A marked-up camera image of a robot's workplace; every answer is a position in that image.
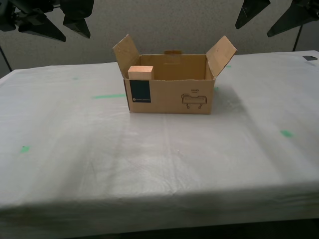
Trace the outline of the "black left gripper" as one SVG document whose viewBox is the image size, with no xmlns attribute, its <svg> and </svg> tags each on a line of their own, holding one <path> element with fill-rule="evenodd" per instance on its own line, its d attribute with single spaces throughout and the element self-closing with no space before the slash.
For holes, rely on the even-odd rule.
<svg viewBox="0 0 319 239">
<path fill-rule="evenodd" d="M 85 18 L 92 14 L 94 0 L 0 0 L 0 30 L 36 35 L 61 42 L 66 36 L 45 15 L 61 8 L 63 25 L 90 39 Z"/>
</svg>

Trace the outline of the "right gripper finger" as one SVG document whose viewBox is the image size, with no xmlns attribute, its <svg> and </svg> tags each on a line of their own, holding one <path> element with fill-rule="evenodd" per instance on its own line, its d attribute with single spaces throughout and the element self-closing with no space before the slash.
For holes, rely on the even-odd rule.
<svg viewBox="0 0 319 239">
<path fill-rule="evenodd" d="M 270 4 L 269 0 L 244 0 L 235 27 L 240 29 Z"/>
<path fill-rule="evenodd" d="M 319 19 L 318 0 L 293 0 L 290 7 L 267 32 L 268 37 Z"/>
</svg>

